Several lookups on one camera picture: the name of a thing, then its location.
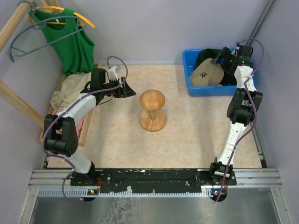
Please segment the dark green baseball cap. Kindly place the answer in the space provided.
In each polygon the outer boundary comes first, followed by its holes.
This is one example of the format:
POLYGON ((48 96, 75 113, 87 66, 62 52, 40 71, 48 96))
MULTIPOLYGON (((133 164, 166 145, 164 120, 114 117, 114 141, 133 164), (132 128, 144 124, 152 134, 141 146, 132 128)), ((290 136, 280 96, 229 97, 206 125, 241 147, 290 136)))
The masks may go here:
POLYGON ((199 67, 206 59, 214 59, 216 58, 220 53, 222 49, 204 49, 201 50, 198 54, 197 60, 196 60, 196 68, 199 67))

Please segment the black baseball cap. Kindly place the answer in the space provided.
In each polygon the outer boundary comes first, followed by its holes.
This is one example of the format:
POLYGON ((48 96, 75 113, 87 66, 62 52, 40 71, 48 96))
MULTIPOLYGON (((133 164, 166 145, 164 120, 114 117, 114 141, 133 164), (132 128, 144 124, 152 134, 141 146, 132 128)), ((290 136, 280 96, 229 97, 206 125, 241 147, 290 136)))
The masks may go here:
POLYGON ((235 68, 230 70, 222 70, 224 72, 224 75, 219 84, 222 86, 236 86, 236 78, 234 76, 235 68))

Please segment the beige baseball cap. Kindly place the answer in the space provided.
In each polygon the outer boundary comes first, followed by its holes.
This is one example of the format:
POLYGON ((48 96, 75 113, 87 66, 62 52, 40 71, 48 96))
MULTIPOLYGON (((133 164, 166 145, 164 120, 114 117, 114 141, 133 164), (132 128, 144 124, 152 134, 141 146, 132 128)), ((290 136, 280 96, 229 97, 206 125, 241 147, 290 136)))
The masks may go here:
POLYGON ((189 76, 189 82, 194 87, 218 86, 224 77, 224 71, 219 64, 212 63, 208 58, 203 61, 189 76))

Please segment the wooden hat stand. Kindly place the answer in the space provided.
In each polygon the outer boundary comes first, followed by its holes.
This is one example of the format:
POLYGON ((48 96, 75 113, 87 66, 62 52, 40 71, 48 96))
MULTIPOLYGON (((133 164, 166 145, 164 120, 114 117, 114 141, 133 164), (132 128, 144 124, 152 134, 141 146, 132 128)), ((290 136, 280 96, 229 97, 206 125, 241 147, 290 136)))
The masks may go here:
POLYGON ((166 125, 167 117, 163 110, 165 96, 159 90, 147 90, 139 98, 143 111, 139 116, 141 127, 148 132, 157 132, 166 125))

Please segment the wooden clothes rack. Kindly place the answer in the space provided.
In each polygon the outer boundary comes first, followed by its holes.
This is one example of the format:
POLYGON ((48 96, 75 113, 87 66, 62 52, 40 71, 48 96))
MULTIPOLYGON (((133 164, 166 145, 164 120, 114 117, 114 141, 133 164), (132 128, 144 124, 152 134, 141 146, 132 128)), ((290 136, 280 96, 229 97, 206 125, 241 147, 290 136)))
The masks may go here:
MULTIPOLYGON (((22 21, 26 12, 35 7, 32 0, 22 0, 9 18, 5 26, 0 32, 0 49, 3 50, 14 31, 22 21)), ((34 110, 26 101, 24 101, 17 93, 15 93, 4 82, 0 83, 0 97, 7 101, 11 106, 20 111, 23 115, 35 122, 39 127, 43 128, 44 118, 36 110, 34 110)), ((81 135, 78 141, 80 146, 84 146, 87 138, 88 128, 92 116, 92 110, 85 115, 85 120, 81 129, 81 135)))

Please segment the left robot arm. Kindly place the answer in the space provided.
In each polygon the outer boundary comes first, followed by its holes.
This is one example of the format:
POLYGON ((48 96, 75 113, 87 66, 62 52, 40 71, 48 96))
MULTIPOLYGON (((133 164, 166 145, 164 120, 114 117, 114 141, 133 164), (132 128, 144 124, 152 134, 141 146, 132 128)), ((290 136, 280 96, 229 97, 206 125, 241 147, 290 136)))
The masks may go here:
POLYGON ((78 149, 77 123, 104 97, 128 98, 136 92, 127 84, 126 77, 118 78, 113 69, 93 69, 91 81, 79 97, 60 113, 49 114, 44 120, 43 149, 51 157, 66 160, 72 167, 72 177, 80 183, 92 185, 97 180, 94 163, 78 149))

